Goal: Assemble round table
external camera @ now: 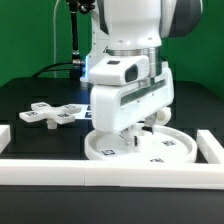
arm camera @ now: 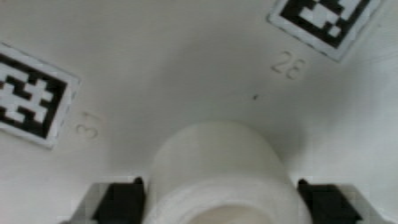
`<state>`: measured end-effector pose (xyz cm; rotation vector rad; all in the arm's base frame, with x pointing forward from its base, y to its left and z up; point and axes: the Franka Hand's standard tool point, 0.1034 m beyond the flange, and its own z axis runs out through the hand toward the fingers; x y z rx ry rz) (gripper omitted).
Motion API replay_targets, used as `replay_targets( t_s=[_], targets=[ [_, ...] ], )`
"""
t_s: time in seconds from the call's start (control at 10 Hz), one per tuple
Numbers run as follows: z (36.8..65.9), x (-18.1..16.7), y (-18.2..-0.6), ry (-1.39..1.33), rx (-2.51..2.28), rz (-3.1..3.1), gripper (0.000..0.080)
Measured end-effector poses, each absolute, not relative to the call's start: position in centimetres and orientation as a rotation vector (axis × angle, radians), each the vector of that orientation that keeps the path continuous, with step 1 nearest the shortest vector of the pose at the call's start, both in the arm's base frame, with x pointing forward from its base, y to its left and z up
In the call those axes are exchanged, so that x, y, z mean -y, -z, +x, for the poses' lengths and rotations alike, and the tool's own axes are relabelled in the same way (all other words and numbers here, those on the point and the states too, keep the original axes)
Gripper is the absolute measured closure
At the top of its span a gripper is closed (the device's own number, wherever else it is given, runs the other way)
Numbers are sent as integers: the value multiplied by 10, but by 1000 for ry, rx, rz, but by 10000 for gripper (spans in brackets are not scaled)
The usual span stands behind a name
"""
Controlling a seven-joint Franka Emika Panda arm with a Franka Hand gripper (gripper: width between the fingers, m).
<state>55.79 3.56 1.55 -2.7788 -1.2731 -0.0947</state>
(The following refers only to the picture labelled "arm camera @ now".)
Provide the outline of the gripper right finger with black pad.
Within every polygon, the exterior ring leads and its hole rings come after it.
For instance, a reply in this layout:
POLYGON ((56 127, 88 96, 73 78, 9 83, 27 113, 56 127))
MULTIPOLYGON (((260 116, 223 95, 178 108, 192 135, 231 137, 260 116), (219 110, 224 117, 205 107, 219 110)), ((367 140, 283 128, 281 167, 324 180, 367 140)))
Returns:
POLYGON ((358 224, 363 216, 335 184, 299 180, 297 191, 311 213, 313 224, 358 224))

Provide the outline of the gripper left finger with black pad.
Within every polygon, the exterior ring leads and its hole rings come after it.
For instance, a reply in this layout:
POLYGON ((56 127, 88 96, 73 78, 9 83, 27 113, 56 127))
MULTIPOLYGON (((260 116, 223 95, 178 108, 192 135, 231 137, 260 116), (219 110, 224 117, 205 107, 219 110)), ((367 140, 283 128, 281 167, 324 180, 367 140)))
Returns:
POLYGON ((144 180, 112 183, 93 215, 98 224, 141 224, 144 214, 144 180))

